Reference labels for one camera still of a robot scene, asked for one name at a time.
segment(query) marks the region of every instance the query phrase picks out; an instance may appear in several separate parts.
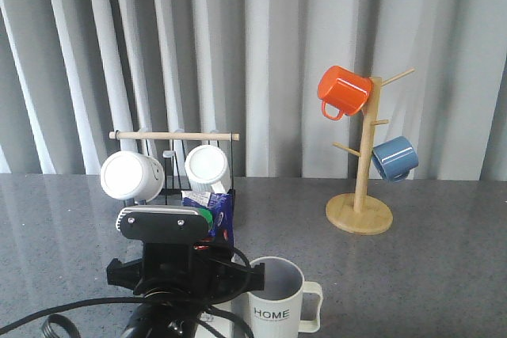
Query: blue mug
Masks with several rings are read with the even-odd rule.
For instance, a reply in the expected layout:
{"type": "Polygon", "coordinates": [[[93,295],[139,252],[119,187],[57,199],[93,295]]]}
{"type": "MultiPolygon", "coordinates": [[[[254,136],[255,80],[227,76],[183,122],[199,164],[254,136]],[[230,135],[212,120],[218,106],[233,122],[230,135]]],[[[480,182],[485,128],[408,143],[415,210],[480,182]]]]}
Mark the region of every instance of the blue mug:
{"type": "Polygon", "coordinates": [[[410,170],[419,165],[419,158],[407,138],[399,136],[373,148],[373,164],[384,180],[405,180],[410,170]]]}

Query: wooden mug stand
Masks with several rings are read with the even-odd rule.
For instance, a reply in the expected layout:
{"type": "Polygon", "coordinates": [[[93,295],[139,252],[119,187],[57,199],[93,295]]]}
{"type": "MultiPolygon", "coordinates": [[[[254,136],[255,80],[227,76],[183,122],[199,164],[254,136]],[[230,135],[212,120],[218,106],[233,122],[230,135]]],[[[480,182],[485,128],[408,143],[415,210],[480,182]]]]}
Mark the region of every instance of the wooden mug stand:
{"type": "Polygon", "coordinates": [[[382,82],[382,78],[371,77],[373,82],[372,91],[368,101],[362,108],[364,118],[360,151],[357,152],[339,142],[333,143],[335,147],[346,150],[359,158],[356,192],[335,196],[326,205],[327,218],[341,230],[353,234],[376,235],[387,231],[391,227],[393,222],[391,209],[384,202],[366,194],[372,159],[373,138],[375,137],[376,126],[389,123],[389,120],[377,120],[382,87],[413,72],[414,69],[409,69],[384,82],[382,82]]]}

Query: orange mug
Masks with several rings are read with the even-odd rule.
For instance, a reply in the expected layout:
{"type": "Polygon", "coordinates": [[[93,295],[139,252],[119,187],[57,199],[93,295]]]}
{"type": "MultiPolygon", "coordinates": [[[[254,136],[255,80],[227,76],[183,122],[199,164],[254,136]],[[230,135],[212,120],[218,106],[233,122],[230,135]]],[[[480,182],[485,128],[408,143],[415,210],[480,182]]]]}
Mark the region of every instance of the orange mug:
{"type": "Polygon", "coordinates": [[[370,78],[348,71],[340,66],[332,66],[324,73],[318,84],[318,98],[322,100],[322,114],[331,120],[339,120],[346,114],[352,116],[364,106],[373,83],[370,78]],[[331,104],[339,110],[338,115],[331,116],[326,106],[331,104]]]}

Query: mug handle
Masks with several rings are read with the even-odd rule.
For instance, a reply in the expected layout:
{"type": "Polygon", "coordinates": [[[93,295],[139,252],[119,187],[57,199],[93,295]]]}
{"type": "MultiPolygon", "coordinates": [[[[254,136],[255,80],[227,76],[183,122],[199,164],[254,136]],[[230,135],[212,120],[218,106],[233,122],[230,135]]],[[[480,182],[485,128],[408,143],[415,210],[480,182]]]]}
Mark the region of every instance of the mug handle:
{"type": "Polygon", "coordinates": [[[317,313],[313,321],[300,321],[299,332],[316,332],[320,329],[320,307],[322,306],[322,287],[314,281],[303,283],[303,293],[316,294],[318,296],[317,313]]]}
{"type": "Polygon", "coordinates": [[[327,118],[327,119],[331,119],[331,120],[340,120],[341,117],[343,116],[343,114],[345,114],[345,111],[342,111],[340,110],[340,112],[338,113],[338,115],[336,116],[331,116],[330,114],[327,113],[326,111],[326,106],[327,106],[327,103],[325,101],[322,101],[322,105],[321,105],[321,110],[322,110],[322,114],[327,118]]]}
{"type": "Polygon", "coordinates": [[[213,192],[215,192],[215,193],[220,193],[220,194],[227,193],[225,191],[225,188],[223,187],[223,184],[221,181],[217,181],[214,184],[212,184],[212,189],[213,189],[213,192]]]}
{"type": "Polygon", "coordinates": [[[405,180],[409,176],[409,173],[410,173],[410,171],[407,170],[406,172],[404,172],[404,173],[396,176],[395,178],[393,178],[391,180],[391,182],[398,182],[398,181],[401,181],[401,180],[405,180]]]}

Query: blue packet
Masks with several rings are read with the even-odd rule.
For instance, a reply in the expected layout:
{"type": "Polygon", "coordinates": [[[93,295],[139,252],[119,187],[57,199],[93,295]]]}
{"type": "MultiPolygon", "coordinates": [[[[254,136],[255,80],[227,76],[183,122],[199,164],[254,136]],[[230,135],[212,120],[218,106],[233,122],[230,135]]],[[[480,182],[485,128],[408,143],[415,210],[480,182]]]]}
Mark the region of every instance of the blue packet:
{"type": "Polygon", "coordinates": [[[234,247],[231,194],[182,191],[181,195],[183,206],[203,208],[212,213],[213,224],[208,237],[234,247]]]}

